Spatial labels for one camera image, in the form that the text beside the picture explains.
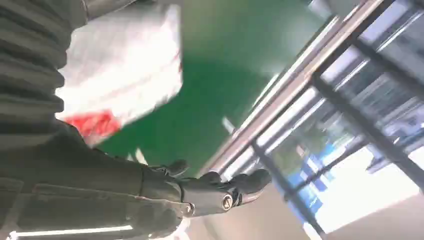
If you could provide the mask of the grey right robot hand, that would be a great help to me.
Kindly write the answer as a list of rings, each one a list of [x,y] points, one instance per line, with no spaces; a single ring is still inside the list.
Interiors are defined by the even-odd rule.
[[[37,142],[0,138],[0,236],[20,239],[150,239],[189,218],[255,201],[264,169],[223,181],[216,172],[177,178],[183,166],[147,166],[88,147],[70,126]]]

